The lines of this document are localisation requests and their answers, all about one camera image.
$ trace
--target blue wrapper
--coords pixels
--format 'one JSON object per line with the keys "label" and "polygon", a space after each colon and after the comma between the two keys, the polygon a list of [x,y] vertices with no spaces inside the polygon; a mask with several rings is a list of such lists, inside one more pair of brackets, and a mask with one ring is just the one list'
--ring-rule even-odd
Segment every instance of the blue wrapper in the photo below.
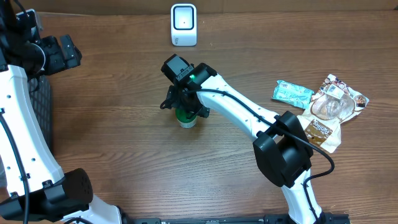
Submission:
{"label": "blue wrapper", "polygon": [[308,108],[311,102],[311,96],[314,94],[312,90],[283,80],[278,80],[277,83],[278,85],[275,87],[272,99],[279,100],[299,108]]}

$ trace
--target white plastic casing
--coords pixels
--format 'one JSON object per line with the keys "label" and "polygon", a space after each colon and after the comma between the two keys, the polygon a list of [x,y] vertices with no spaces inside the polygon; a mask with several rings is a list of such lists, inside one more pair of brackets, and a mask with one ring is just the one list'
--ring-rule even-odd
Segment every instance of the white plastic casing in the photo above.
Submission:
{"label": "white plastic casing", "polygon": [[[298,224],[313,224],[316,219],[310,210],[310,204],[308,203],[307,196],[303,188],[303,183],[306,178],[311,176],[311,169],[304,171],[294,182],[293,187],[288,188],[285,185],[282,187],[282,191],[285,195],[287,205],[289,206],[289,216],[295,223]],[[307,182],[307,192],[310,196],[311,204],[315,213],[319,217],[322,208],[317,204],[315,195],[313,193],[311,181]]]}
{"label": "white plastic casing", "polygon": [[197,9],[193,4],[175,4],[171,8],[172,43],[175,46],[197,44]]}
{"label": "white plastic casing", "polygon": [[88,206],[89,209],[84,212],[77,211],[65,215],[62,221],[66,222],[71,218],[80,217],[94,224],[122,224],[120,210],[114,205],[108,205],[96,195]]}
{"label": "white plastic casing", "polygon": [[[201,84],[201,87],[203,89],[227,91],[271,123],[275,122],[274,117],[278,115],[273,111],[269,111],[253,103],[238,91],[234,90],[224,81],[221,75],[208,78]],[[219,93],[210,92],[198,92],[197,95],[203,106],[213,109],[228,118],[233,124],[241,129],[252,142],[257,139],[257,133],[259,131],[266,131],[269,128],[266,123],[260,122],[255,116],[253,116],[253,114],[232,98],[223,96]]]}
{"label": "white plastic casing", "polygon": [[[4,108],[3,117],[17,144],[26,174],[30,175],[30,192],[42,189],[42,182],[46,180],[56,183],[62,179],[63,171],[51,155],[33,111],[23,68],[8,65],[8,70],[0,73],[0,108]],[[15,155],[1,125],[0,155],[6,168],[8,192],[25,195]]]}

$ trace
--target snack bag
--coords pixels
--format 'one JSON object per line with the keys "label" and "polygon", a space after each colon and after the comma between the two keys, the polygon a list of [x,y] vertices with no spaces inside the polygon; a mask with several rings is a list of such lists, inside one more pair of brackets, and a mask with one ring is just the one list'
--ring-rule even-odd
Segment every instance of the snack bag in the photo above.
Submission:
{"label": "snack bag", "polygon": [[277,83],[278,85],[275,87],[272,99],[279,100],[299,108],[308,108],[311,96],[313,95],[312,90],[283,80],[278,80]]}
{"label": "snack bag", "polygon": [[340,124],[360,114],[369,99],[328,75],[298,119],[310,143],[332,153],[341,144]]}

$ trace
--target black plastic bracket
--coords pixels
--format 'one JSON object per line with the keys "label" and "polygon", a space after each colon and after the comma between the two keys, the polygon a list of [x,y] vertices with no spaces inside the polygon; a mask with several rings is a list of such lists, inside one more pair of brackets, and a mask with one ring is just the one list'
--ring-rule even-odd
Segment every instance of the black plastic bracket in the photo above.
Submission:
{"label": "black plastic bracket", "polygon": [[161,109],[178,108],[192,116],[209,117],[210,109],[200,103],[197,95],[186,95],[184,91],[201,89],[200,85],[204,81],[217,75],[216,70],[205,63],[194,67],[176,54],[167,59],[160,70],[174,84],[169,86],[166,100],[160,105]]}
{"label": "black plastic bracket", "polygon": [[[348,215],[334,215],[331,213],[322,213],[321,224],[350,224]],[[264,224],[296,224],[289,215],[266,215]]]}
{"label": "black plastic bracket", "polygon": [[62,48],[54,36],[41,40],[39,46],[47,58],[44,70],[40,75],[53,75],[80,65],[81,53],[75,47],[69,35],[61,36]]}
{"label": "black plastic bracket", "polygon": [[132,224],[161,224],[159,218],[135,218]]}
{"label": "black plastic bracket", "polygon": [[132,219],[129,217],[129,215],[123,210],[121,209],[119,206],[117,206],[117,208],[120,211],[120,216],[121,216],[121,220],[122,220],[122,224],[132,224],[133,221]]}
{"label": "black plastic bracket", "polygon": [[[91,182],[83,169],[65,174],[57,183],[43,182],[43,189],[31,192],[29,221],[57,222],[65,215],[85,211],[93,200]],[[24,219],[25,195],[10,197],[0,203],[0,215],[5,220]]]}
{"label": "black plastic bracket", "polygon": [[[300,121],[294,114],[287,111],[275,118],[278,128],[308,142]],[[276,134],[283,135],[272,126],[266,132],[257,134],[258,138],[253,142],[257,166],[276,186],[292,187],[296,178],[311,168],[310,158],[313,151],[302,142],[288,136],[276,143],[273,138]]]}
{"label": "black plastic bracket", "polygon": [[4,72],[8,70],[7,61],[4,58],[2,51],[0,51],[0,72]]}

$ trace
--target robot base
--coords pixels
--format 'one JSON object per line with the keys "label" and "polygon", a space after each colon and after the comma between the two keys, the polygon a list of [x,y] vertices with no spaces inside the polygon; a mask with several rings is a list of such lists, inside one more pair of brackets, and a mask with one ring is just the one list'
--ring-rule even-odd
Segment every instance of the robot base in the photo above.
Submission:
{"label": "robot base", "polygon": [[[322,224],[350,224],[348,215],[321,214]],[[133,219],[134,224],[295,224],[285,215],[265,215],[246,218],[192,218],[180,220],[161,220],[159,218]]]}

